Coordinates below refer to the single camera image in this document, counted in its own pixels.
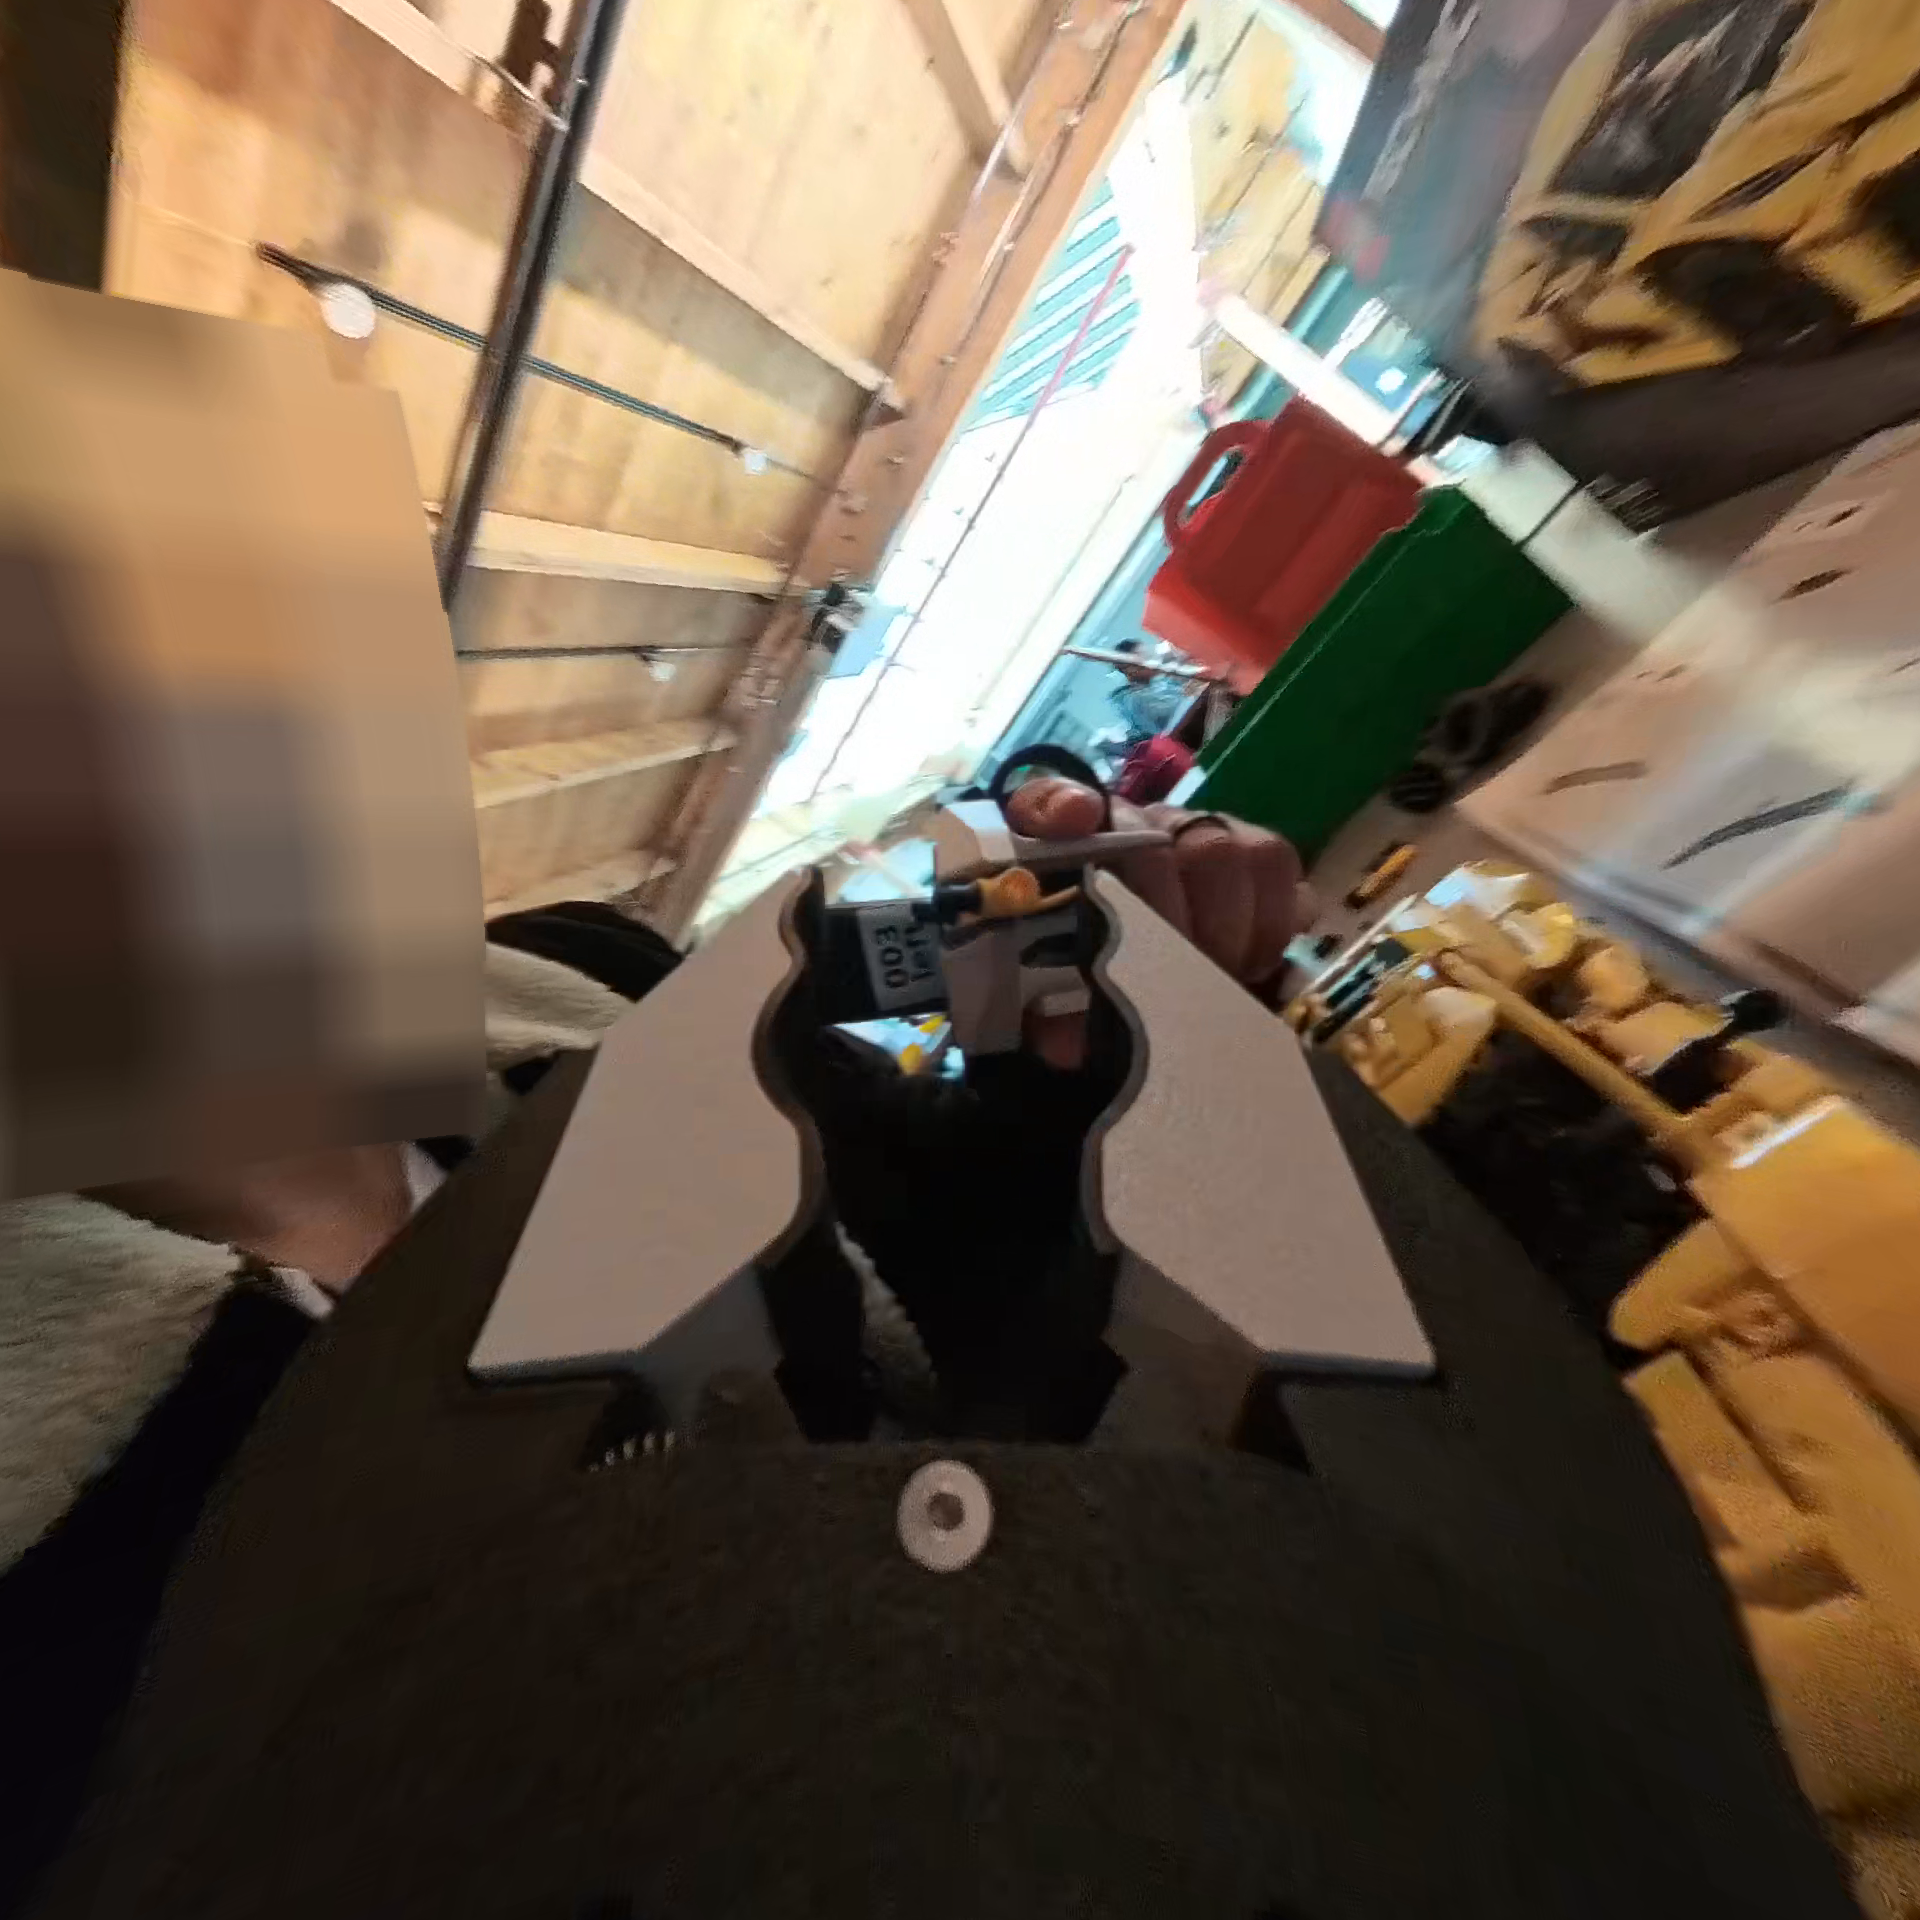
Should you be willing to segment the yellow brick toy car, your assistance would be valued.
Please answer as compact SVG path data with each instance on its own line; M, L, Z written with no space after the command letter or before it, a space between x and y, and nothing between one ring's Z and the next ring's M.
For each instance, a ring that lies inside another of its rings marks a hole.
M1291 997L1624 1366L1799 1785L1915 1911L1915 1145L1546 879L1469 862Z

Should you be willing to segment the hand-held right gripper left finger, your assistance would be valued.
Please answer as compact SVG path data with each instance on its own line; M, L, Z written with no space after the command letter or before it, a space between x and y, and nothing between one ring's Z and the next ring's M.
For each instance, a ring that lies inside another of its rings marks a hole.
M781 1363L761 1269L824 1197L777 1086L810 961L801 869L721 926L599 1042L468 1353L473 1380L713 1380Z

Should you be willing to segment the person's left hand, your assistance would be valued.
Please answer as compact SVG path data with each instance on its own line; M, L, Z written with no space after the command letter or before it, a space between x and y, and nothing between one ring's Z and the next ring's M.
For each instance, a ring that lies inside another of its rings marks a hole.
M1241 988L1261 1002L1277 997L1287 947L1316 910L1287 839L1225 814L1104 799L1061 775L1025 780L1003 818L1048 841L1160 833L1163 841L1128 855L1117 877Z

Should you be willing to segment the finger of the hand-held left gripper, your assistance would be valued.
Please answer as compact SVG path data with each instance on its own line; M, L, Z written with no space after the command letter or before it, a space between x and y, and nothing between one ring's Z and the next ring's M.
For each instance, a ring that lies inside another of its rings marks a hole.
M1171 849L1171 835L1155 827L1051 839L1025 835L1009 825L1002 807L943 807L932 818L936 879L986 879L1011 869L1035 875L1114 869L1163 849Z
M948 929L945 988L960 1052L1020 1052L1029 1018L1082 1018L1089 1011L1083 947L1079 911Z

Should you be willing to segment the open instruction booklet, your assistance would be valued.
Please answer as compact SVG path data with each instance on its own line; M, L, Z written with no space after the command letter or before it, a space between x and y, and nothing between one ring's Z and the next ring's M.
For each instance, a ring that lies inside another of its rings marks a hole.
M1860 442L1464 815L1917 1061L1917 426Z

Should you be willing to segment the person's left forearm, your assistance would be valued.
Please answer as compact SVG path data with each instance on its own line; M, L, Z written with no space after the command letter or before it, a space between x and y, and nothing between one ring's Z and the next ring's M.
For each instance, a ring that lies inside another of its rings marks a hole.
M1124 1373L1106 1341L1114 1266L1083 1221L1115 1067L1023 1047L907 1075L827 1027L804 1087L837 1222L919 1338L952 1427L1089 1441Z

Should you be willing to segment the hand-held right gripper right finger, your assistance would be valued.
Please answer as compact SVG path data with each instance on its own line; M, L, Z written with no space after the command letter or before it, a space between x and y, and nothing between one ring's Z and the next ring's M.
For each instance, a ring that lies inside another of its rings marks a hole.
M1089 1135L1109 1341L1160 1380L1424 1380L1433 1343L1301 1042L1103 870L1091 978L1128 1075Z

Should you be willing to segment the green plastic bin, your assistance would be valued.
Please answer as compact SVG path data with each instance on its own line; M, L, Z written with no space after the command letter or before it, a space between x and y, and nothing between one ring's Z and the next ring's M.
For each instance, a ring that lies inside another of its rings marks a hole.
M1497 681L1570 610L1468 494L1431 489L1239 701L1184 803L1316 857L1458 692Z

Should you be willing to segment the dark toy car box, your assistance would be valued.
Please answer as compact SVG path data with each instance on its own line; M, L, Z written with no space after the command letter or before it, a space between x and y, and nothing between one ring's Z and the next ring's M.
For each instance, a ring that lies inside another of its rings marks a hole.
M1621 522L1915 419L1915 2L1396 4L1316 238Z

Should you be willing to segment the stack of black toy wheels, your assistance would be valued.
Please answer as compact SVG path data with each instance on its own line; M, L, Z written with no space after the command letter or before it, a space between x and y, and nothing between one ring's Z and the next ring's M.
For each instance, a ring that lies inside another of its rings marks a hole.
M1386 803L1426 815L1456 799L1532 731L1552 703L1540 679L1508 679L1456 694L1424 731L1409 761L1386 786Z

